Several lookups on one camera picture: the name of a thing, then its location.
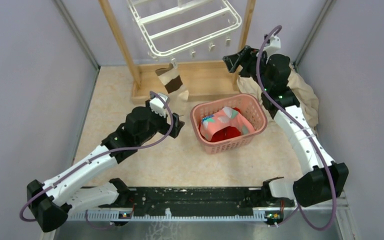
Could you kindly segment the beige brown sock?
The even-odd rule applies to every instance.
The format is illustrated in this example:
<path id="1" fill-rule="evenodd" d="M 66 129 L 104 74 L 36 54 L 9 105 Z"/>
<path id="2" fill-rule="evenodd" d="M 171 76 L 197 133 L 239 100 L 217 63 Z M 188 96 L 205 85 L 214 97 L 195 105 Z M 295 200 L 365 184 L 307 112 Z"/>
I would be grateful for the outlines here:
<path id="1" fill-rule="evenodd" d="M 184 116 L 188 105 L 189 90 L 184 85 L 178 69 L 170 63 L 168 67 L 158 68 L 154 72 L 167 91 L 171 111 Z"/>

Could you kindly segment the pink plastic laundry basket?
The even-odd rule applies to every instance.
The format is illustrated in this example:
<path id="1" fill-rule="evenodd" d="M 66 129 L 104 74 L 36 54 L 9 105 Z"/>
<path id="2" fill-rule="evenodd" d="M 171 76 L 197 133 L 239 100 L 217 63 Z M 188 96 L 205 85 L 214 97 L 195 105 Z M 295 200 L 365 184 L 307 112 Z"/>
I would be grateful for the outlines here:
<path id="1" fill-rule="evenodd" d="M 268 125 L 259 101 L 244 93 L 198 104 L 189 116 L 196 138 L 207 154 L 245 146 Z"/>

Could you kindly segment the pink sock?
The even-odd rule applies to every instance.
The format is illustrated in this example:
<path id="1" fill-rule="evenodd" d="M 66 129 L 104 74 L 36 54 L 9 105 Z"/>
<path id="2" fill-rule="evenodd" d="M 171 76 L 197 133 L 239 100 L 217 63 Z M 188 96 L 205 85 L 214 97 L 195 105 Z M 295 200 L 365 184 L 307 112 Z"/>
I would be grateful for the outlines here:
<path id="1" fill-rule="evenodd" d="M 241 111 L 234 107 L 225 106 L 221 110 L 204 117 L 199 125 L 207 128 L 208 125 L 224 125 L 237 128 L 241 131 L 242 136 L 252 134 L 256 130 L 252 124 L 242 115 Z"/>

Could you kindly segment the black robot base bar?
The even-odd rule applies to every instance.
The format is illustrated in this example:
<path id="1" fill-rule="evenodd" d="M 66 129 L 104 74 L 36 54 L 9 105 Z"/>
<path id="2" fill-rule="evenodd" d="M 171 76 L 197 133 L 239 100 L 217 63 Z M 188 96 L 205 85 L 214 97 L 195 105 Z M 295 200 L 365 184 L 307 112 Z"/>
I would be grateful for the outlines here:
<path id="1" fill-rule="evenodd" d="M 70 221 L 281 222 L 294 200 L 272 198 L 261 187 L 134 187 L 128 201 L 83 210 Z"/>

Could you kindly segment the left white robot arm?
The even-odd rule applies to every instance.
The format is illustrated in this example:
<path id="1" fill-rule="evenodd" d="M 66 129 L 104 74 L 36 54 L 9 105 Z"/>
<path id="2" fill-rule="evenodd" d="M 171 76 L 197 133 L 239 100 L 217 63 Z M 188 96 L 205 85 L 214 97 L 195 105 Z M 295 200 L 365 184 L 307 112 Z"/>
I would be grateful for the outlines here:
<path id="1" fill-rule="evenodd" d="M 70 216 L 92 208 L 133 207 L 133 193 L 119 178 L 92 188 L 84 184 L 144 149 L 157 133 L 175 139 L 184 125 L 177 113 L 169 117 L 149 106 L 135 107 L 87 157 L 51 179 L 27 185 L 28 208 L 34 220 L 47 233 L 61 227 Z"/>

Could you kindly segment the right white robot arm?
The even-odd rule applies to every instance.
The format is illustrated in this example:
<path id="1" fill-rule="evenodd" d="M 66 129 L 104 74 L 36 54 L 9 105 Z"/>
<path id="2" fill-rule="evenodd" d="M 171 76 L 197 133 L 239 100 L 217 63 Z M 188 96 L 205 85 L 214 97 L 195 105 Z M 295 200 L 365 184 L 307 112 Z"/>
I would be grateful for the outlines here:
<path id="1" fill-rule="evenodd" d="M 338 198 L 343 191 L 349 169 L 336 163 L 318 142 L 301 109 L 298 97 L 288 87 L 292 72 L 289 57 L 282 54 L 268 56 L 264 51 L 246 45 L 236 54 L 222 58 L 227 70 L 240 68 L 241 77 L 251 77 L 262 83 L 263 108 L 281 127 L 299 161 L 303 176 L 298 180 L 276 177 L 263 182 L 261 199 L 267 206 L 275 206 L 281 198 L 296 200 L 309 207 Z"/>

